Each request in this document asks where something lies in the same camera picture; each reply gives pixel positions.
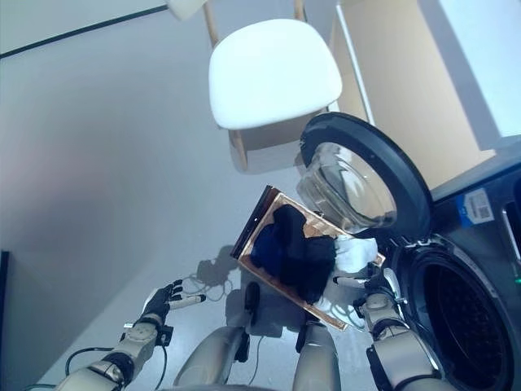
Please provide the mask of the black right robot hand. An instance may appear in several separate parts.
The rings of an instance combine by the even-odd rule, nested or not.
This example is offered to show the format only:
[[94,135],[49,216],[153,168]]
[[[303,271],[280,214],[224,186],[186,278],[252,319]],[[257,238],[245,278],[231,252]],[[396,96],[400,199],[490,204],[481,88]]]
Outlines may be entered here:
[[394,302],[402,299],[401,288],[391,268],[380,267],[370,262],[354,273],[336,272],[332,279],[349,303],[364,301],[372,294],[384,294]]

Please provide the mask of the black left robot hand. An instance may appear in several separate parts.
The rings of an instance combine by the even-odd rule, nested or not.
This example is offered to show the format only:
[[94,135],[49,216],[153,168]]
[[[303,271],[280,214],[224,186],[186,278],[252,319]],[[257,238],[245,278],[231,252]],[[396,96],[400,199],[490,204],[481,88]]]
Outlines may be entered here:
[[205,294],[185,294],[182,284],[183,280],[177,279],[163,288],[155,289],[145,301],[140,318],[165,323],[169,312],[206,301]]

